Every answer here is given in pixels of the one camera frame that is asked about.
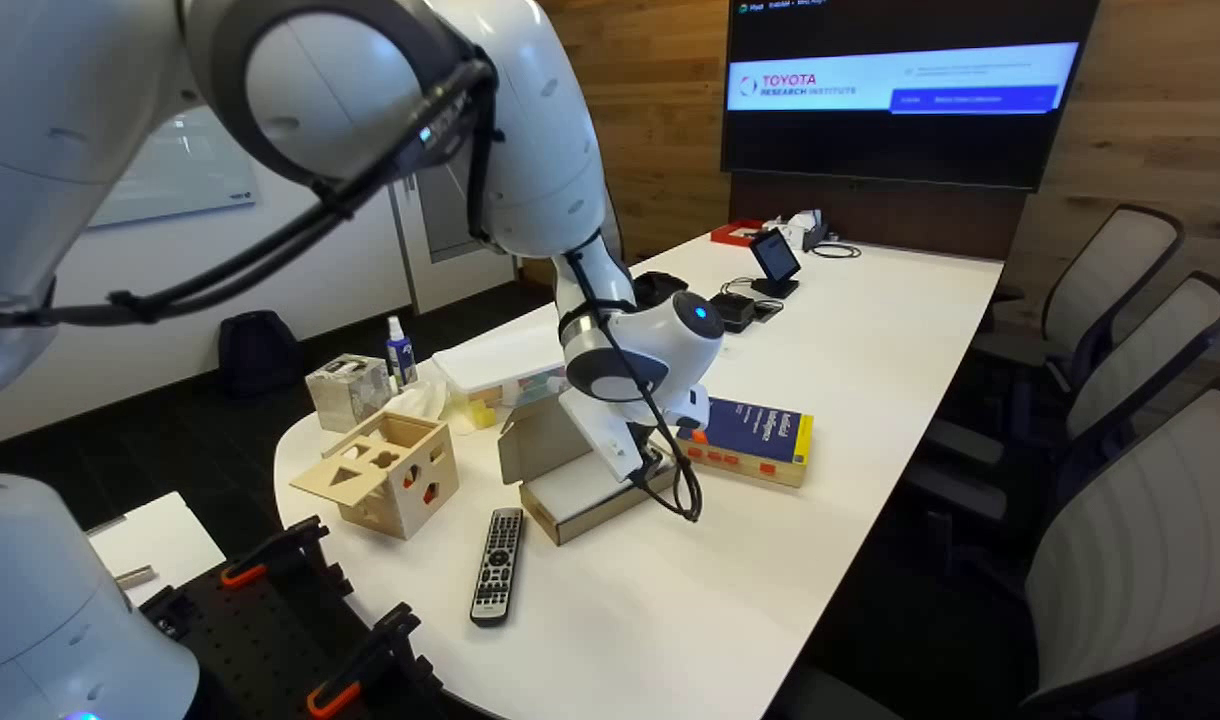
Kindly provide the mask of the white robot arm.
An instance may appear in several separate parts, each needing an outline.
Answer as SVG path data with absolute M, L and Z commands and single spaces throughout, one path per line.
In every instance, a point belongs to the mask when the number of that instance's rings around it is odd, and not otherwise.
M 175 111 L 205 109 L 314 209 L 163 292 L 52 300 L 58 266 Z M 0 387 L 64 323 L 162 323 L 297 258 L 382 187 L 470 167 L 470 231 L 558 266 L 570 415 L 638 482 L 705 415 L 712 308 L 640 305 L 608 181 L 539 0 L 0 0 Z

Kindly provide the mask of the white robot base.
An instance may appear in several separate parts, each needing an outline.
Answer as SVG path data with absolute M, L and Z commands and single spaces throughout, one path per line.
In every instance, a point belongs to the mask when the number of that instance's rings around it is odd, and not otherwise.
M 195 656 L 150 625 L 64 499 L 0 473 L 0 720 L 186 720 Z

